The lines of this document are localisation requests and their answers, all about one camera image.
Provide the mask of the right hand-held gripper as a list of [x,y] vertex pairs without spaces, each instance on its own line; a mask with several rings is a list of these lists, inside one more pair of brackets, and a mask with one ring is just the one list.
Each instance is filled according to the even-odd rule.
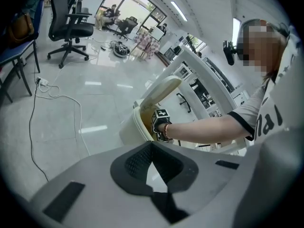
[[166,109],[156,109],[152,114],[151,131],[156,134],[157,141],[169,142],[172,138],[168,138],[167,135],[159,131],[159,125],[172,124],[170,116]]

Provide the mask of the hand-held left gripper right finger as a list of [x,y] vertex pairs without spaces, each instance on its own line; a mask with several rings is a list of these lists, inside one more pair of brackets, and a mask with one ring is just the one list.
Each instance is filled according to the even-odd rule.
[[160,142],[152,142],[152,163],[169,193],[187,191],[199,173],[195,161]]

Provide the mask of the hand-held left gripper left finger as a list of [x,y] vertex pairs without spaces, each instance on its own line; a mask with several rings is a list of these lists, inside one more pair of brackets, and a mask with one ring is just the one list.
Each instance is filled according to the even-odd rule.
[[125,192],[137,196],[151,196],[153,189],[146,184],[152,163],[151,141],[122,154],[111,164],[113,181]]

